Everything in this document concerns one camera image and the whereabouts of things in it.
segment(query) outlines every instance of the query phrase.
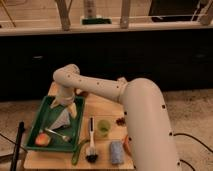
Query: brush handle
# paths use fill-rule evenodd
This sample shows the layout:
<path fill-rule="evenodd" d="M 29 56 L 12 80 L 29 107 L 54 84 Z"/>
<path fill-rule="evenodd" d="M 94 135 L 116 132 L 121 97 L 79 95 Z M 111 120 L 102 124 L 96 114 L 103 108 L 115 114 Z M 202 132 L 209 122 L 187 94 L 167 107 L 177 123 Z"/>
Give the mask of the brush handle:
<path fill-rule="evenodd" d="M 94 118 L 90 118 L 90 147 L 95 147 L 94 143 Z"/>

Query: brown object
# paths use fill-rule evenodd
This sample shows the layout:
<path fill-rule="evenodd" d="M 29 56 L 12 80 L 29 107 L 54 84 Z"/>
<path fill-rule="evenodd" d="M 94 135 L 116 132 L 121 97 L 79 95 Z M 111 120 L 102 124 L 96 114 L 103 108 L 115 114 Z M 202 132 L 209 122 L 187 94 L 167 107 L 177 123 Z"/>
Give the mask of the brown object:
<path fill-rule="evenodd" d="M 124 138 L 124 143 L 123 143 L 123 147 L 125 152 L 131 156 L 131 150 L 130 150 L 130 146 L 129 146 L 129 136 L 126 135 L 126 137 Z"/>
<path fill-rule="evenodd" d="M 116 120 L 116 123 L 117 123 L 117 125 L 119 125 L 119 126 L 125 126 L 125 125 L 126 125 L 125 118 L 124 118 L 124 117 L 118 118 L 118 119 Z"/>
<path fill-rule="evenodd" d="M 53 83 L 49 90 L 48 95 L 55 95 L 57 92 L 57 84 Z M 88 134 L 88 121 L 92 116 L 98 121 L 101 119 L 107 119 L 110 121 L 112 130 L 106 140 L 97 139 L 95 145 L 99 150 L 99 160 L 95 164 L 88 163 L 85 160 L 85 151 L 87 146 L 83 146 L 79 156 L 78 164 L 73 166 L 71 163 L 71 154 L 63 152 L 40 152 L 29 150 L 24 162 L 25 169 L 134 169 L 132 158 L 125 153 L 124 164 L 112 165 L 110 163 L 109 145 L 112 140 L 123 140 L 123 137 L 127 135 L 126 127 L 118 127 L 115 125 L 116 118 L 123 116 L 123 107 L 118 103 L 104 99 L 93 94 L 89 94 L 85 100 L 85 108 L 82 120 L 81 133 L 79 142 L 89 137 Z"/>
<path fill-rule="evenodd" d="M 7 16 L 9 17 L 11 23 L 13 24 L 14 27 L 16 27 L 16 24 L 15 24 L 15 22 L 13 21 L 11 15 L 10 15 L 10 13 L 9 13 L 9 11 L 8 11 L 8 9 L 7 9 L 7 7 L 6 7 L 6 5 L 5 5 L 5 2 L 4 2 L 3 0 L 0 0 L 0 3 L 2 4 L 2 6 L 3 6 L 3 8 L 4 8 L 4 10 L 5 10 L 6 14 L 7 14 Z"/>

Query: green tray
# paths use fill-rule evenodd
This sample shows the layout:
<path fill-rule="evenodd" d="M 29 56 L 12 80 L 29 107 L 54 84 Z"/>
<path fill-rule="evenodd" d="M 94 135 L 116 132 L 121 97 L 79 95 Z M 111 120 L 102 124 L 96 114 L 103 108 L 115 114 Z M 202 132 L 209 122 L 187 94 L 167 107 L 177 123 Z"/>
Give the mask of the green tray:
<path fill-rule="evenodd" d="M 84 110 L 84 98 L 76 97 L 75 103 L 77 108 L 77 116 L 75 119 L 70 117 L 71 126 L 68 128 L 57 129 L 58 133 L 65 134 L 72 137 L 71 142 L 64 142 L 57 135 L 51 134 L 51 142 L 47 147 L 39 147 L 35 145 L 35 138 L 37 137 L 40 130 L 45 127 L 49 127 L 63 111 L 65 107 L 59 105 L 53 109 L 50 109 L 50 105 L 54 100 L 54 96 L 45 96 L 42 100 L 41 106 L 37 112 L 36 118 L 34 120 L 32 129 L 28 135 L 26 149 L 28 150 L 38 150 L 38 151 L 58 151 L 58 152 L 74 152 L 78 145 L 81 122 Z"/>

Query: orange object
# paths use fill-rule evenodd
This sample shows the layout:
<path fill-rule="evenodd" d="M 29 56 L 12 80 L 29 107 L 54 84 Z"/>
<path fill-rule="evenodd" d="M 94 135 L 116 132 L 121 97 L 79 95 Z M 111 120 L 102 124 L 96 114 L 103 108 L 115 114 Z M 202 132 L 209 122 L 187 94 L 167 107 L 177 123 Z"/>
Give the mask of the orange object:
<path fill-rule="evenodd" d="M 126 135 L 126 137 L 124 138 L 123 148 L 124 148 L 125 152 L 129 156 L 131 156 L 131 150 L 130 150 L 130 146 L 129 146 L 129 136 L 128 135 Z"/>
<path fill-rule="evenodd" d="M 40 134 L 38 134 L 38 136 L 35 139 L 35 144 L 37 146 L 46 147 L 49 145 L 50 140 L 51 140 L 51 138 L 49 135 L 47 135 L 45 133 L 40 133 Z"/>

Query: blue sponge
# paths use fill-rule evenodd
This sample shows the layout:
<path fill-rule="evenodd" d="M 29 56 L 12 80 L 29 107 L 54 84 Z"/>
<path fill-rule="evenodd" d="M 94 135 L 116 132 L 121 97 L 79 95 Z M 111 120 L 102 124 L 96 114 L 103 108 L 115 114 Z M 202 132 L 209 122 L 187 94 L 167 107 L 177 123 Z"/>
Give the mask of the blue sponge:
<path fill-rule="evenodd" d="M 124 163 L 124 150 L 121 141 L 112 141 L 110 143 L 110 160 L 112 164 Z"/>

